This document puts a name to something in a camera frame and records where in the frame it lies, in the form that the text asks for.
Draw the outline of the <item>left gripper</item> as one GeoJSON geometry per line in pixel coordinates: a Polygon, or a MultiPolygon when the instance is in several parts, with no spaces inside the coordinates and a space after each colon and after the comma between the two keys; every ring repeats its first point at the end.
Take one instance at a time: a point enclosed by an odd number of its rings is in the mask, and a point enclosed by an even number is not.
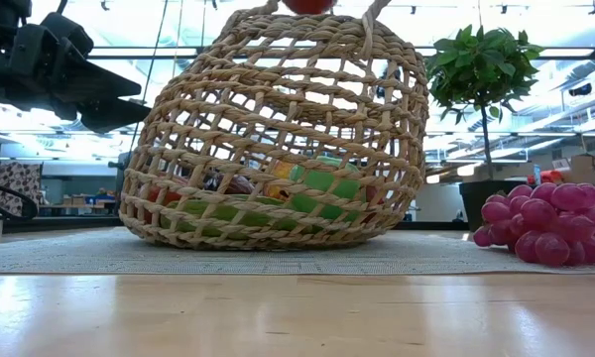
{"type": "Polygon", "coordinates": [[[0,103],[21,110],[56,112],[95,133],[142,122],[151,109],[117,97],[139,94],[141,85],[85,59],[93,41],[57,12],[40,25],[19,24],[14,12],[0,12],[0,103]],[[94,98],[115,98],[93,101],[94,98]]]}

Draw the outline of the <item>red yellow apple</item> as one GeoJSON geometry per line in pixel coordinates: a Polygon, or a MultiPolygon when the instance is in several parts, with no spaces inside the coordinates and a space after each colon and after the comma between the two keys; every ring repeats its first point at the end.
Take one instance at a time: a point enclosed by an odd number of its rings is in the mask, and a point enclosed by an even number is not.
{"type": "MultiPolygon", "coordinates": [[[[181,185],[186,185],[187,181],[179,176],[173,176],[172,180],[178,184],[181,185]]],[[[147,195],[147,200],[150,202],[156,202],[158,195],[160,193],[160,188],[156,185],[151,185],[149,190],[148,190],[148,195],[147,195]]],[[[172,191],[167,191],[165,198],[163,200],[163,205],[168,205],[170,202],[175,201],[175,200],[179,200],[180,199],[180,195],[176,192],[172,192],[172,191]]],[[[152,213],[149,210],[145,210],[145,214],[144,214],[144,218],[147,224],[151,224],[152,223],[152,213]]]]}

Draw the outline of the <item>green cucumber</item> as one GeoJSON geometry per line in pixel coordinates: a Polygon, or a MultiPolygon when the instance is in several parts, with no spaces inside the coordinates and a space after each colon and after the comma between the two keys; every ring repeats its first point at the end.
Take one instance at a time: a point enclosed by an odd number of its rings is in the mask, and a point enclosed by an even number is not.
{"type": "MultiPolygon", "coordinates": [[[[276,205],[276,206],[282,206],[284,204],[279,199],[272,198],[272,197],[266,197],[266,196],[258,196],[256,198],[256,200],[260,203],[271,204],[271,205],[276,205]]],[[[193,214],[193,215],[201,216],[204,213],[207,206],[208,206],[207,202],[200,201],[197,199],[190,199],[184,204],[183,211],[186,213],[193,214]]],[[[224,220],[224,221],[231,221],[237,213],[238,213],[237,208],[234,208],[234,207],[231,207],[228,205],[224,205],[224,204],[219,204],[218,207],[211,213],[210,217],[216,218],[219,220],[224,220]]],[[[256,212],[247,212],[244,215],[244,217],[239,221],[239,223],[241,225],[245,225],[245,226],[262,227],[262,226],[266,226],[270,220],[271,220],[271,217],[267,214],[256,213],[256,212]]],[[[163,214],[160,215],[160,226],[162,228],[169,228],[171,226],[171,221],[169,219],[167,219],[163,214]]],[[[283,219],[278,220],[274,224],[273,228],[275,230],[292,231],[297,226],[298,226],[298,223],[295,220],[292,220],[289,218],[283,218],[283,219]]],[[[194,232],[195,231],[195,227],[188,222],[181,222],[177,226],[177,229],[179,232],[194,232]]],[[[322,230],[322,227],[320,227],[320,226],[310,225],[310,226],[307,226],[306,228],[304,228],[301,231],[301,233],[302,234],[317,233],[321,230],[322,230]]],[[[202,231],[202,234],[205,236],[209,236],[209,237],[219,237],[222,235],[222,232],[215,227],[205,227],[202,231]]],[[[247,235],[244,235],[244,234],[238,233],[238,232],[230,233],[228,235],[228,237],[230,239],[234,239],[234,240],[248,238],[247,235]]]]}

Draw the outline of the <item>yellow lemon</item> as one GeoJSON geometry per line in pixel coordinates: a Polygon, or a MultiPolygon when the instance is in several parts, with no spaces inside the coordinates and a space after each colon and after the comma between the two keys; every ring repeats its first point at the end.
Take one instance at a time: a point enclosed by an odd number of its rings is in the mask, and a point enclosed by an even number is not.
{"type": "MultiPolygon", "coordinates": [[[[271,173],[278,179],[288,179],[291,174],[291,170],[295,165],[291,163],[285,163],[277,161],[271,170],[271,173]]],[[[286,201],[289,198],[289,194],[281,186],[266,183],[263,187],[264,196],[275,198],[278,200],[286,201]]]]}

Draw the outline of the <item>woven seagrass basket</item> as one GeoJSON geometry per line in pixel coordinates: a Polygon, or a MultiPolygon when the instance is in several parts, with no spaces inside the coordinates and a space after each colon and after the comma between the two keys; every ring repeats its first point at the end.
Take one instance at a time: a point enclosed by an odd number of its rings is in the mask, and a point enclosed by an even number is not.
{"type": "Polygon", "coordinates": [[[220,35],[156,97],[124,173],[119,216],[139,238],[194,250],[290,250],[341,248],[365,243],[400,223],[424,180],[422,141],[428,119],[423,58],[378,17],[389,0],[373,0],[359,18],[282,15],[279,0],[236,11],[220,35]],[[339,167],[319,156],[341,160],[339,167]],[[298,180],[271,173],[277,161],[304,167],[298,180]],[[309,188],[310,171],[332,173],[328,191],[309,188]],[[218,191],[205,190],[206,176],[223,174],[218,191]],[[225,194],[235,176],[249,194],[225,194]],[[179,176],[181,185],[172,180],[179,176]],[[360,182],[354,198],[332,193],[342,179],[360,182]],[[289,194],[282,206],[260,203],[266,183],[289,194]],[[161,190],[147,200],[151,185],[161,190]],[[368,223],[366,187],[384,204],[368,223]],[[166,192],[179,200],[163,205],[166,192]],[[317,202],[311,213],[295,210],[303,193],[317,202]],[[190,199],[208,203],[201,216],[183,211],[190,199]],[[219,204],[238,209],[231,221],[211,218],[219,204]],[[344,213],[319,216],[326,205],[344,213]],[[145,210],[152,213],[147,224],[145,210]],[[271,217],[266,226],[245,226],[247,212],[271,217]],[[160,215],[171,221],[160,226],[160,215]],[[292,231],[275,230],[283,218],[292,231]],[[194,232],[179,232],[188,222],[194,232]],[[322,227],[302,234],[307,226],[322,227]],[[202,234],[205,227],[222,232],[202,234]],[[247,239],[230,239],[230,233],[247,239]]]}

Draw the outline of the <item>green apple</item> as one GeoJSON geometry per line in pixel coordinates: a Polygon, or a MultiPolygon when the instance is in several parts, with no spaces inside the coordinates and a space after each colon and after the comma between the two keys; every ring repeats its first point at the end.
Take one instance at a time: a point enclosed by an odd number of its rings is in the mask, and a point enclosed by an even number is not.
{"type": "MultiPolygon", "coordinates": [[[[336,158],[328,158],[319,156],[316,158],[318,161],[325,164],[339,167],[341,160],[336,158]]],[[[298,180],[304,174],[304,167],[294,166],[289,175],[289,179],[298,180]]],[[[309,188],[318,189],[321,191],[328,191],[334,181],[332,173],[310,171],[303,183],[309,188]]],[[[341,198],[354,198],[355,195],[360,191],[360,182],[351,179],[342,179],[338,186],[332,191],[332,193],[341,198]]],[[[317,207],[317,202],[303,193],[297,193],[291,199],[291,205],[295,210],[311,213],[317,207]]],[[[329,220],[335,220],[344,213],[344,210],[338,206],[326,204],[319,212],[319,216],[329,220]]]]}

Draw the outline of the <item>brown patterned cushion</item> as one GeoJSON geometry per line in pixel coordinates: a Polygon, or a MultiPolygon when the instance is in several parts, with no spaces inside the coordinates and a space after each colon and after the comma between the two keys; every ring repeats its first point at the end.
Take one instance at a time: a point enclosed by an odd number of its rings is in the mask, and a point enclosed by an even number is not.
{"type": "MultiPolygon", "coordinates": [[[[0,186],[17,191],[35,204],[42,198],[42,165],[21,164],[18,162],[0,164],[0,186]]],[[[22,214],[23,200],[11,193],[0,190],[0,206],[13,214],[22,214]]]]}

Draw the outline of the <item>grey woven placemat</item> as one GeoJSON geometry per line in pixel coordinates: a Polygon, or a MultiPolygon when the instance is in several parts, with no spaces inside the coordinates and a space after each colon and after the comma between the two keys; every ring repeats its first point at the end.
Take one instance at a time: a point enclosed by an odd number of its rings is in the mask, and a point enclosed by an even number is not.
{"type": "Polygon", "coordinates": [[[125,228],[0,243],[0,274],[464,275],[550,274],[504,249],[392,231],[338,250],[194,251],[149,244],[125,228]]]}

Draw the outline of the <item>green artificial tree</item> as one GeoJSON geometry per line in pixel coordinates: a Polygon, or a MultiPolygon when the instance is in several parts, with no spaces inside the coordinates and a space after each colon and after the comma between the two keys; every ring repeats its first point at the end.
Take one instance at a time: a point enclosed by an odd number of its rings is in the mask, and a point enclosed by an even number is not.
{"type": "Polygon", "coordinates": [[[488,120],[502,119],[504,108],[512,110],[513,100],[530,94],[538,73],[532,61],[543,47],[531,43],[525,31],[514,35],[505,28],[473,31],[471,26],[433,47],[435,54],[424,61],[429,93],[442,116],[456,114],[456,123],[469,107],[481,114],[487,178],[492,179],[488,120]]]}

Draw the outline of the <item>black plant pot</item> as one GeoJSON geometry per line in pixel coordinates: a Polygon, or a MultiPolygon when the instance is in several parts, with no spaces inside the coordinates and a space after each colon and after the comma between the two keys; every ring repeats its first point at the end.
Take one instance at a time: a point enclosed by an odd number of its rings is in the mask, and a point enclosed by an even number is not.
{"type": "Polygon", "coordinates": [[[474,232],[483,224],[481,208],[489,196],[502,195],[503,202],[508,205],[507,195],[521,184],[524,182],[516,180],[480,180],[462,183],[459,186],[459,192],[467,215],[469,230],[474,232]]]}

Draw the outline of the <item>red plastic container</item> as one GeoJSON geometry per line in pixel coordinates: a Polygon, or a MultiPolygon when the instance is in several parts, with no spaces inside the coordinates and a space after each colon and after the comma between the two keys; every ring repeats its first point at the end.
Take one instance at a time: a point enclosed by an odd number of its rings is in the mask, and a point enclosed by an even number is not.
{"type": "Polygon", "coordinates": [[[535,174],[531,174],[527,176],[527,183],[530,185],[537,185],[542,184],[545,182],[561,184],[564,183],[563,174],[559,171],[543,171],[539,173],[539,177],[535,174]]]}

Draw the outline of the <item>purple grape bunch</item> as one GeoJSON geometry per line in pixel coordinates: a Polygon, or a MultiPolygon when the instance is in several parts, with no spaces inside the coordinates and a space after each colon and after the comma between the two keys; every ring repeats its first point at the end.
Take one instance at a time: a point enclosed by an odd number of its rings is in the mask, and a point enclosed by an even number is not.
{"type": "Polygon", "coordinates": [[[595,265],[595,185],[521,184],[488,196],[474,231],[479,247],[505,246],[526,263],[595,265]]]}

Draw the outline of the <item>cardboard box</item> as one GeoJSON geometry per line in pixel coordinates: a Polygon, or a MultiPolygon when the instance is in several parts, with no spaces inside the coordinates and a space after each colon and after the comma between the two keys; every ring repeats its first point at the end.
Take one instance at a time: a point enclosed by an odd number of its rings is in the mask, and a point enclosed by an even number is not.
{"type": "Polygon", "coordinates": [[[570,160],[570,177],[575,183],[595,185],[595,154],[581,154],[570,160]]]}

